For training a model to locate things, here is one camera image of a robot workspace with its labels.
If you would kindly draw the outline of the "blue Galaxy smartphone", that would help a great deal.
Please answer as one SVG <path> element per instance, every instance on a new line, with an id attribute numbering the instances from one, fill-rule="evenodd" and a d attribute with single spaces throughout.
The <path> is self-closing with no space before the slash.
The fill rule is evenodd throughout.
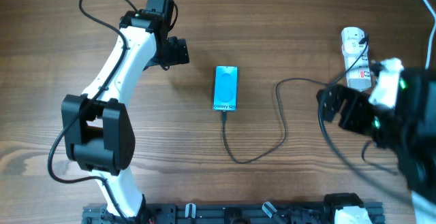
<path id="1" fill-rule="evenodd" d="M 236 111 L 238 91 L 237 66 L 216 66 L 213 89 L 213 110 Z"/>

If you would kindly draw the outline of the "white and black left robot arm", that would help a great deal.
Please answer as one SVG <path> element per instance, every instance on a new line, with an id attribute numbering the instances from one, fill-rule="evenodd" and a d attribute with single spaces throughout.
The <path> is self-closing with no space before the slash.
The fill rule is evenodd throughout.
<path id="1" fill-rule="evenodd" d="M 168 35 L 177 17 L 174 0 L 132 8 L 113 29 L 116 45 L 96 79 L 61 104 L 63 130 L 54 145 L 63 140 L 68 159 L 89 173 L 87 180 L 101 183 L 113 223 L 148 221 L 145 197 L 129 167 L 136 139 L 127 107 L 143 71 L 189 63 L 186 41 Z"/>

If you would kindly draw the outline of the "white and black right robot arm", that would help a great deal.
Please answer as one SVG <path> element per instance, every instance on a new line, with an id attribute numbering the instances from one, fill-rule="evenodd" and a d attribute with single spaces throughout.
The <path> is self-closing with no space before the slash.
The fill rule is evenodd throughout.
<path id="1" fill-rule="evenodd" d="M 390 149 L 410 190 L 435 203 L 435 71 L 404 69 L 392 85 L 393 108 L 371 104 L 369 96 L 336 80 L 317 92 L 317 117 L 322 135 L 334 154 L 362 180 L 400 202 L 407 198 L 360 171 L 340 152 L 325 123 L 341 115 L 339 126 L 371 137 L 377 147 Z"/>

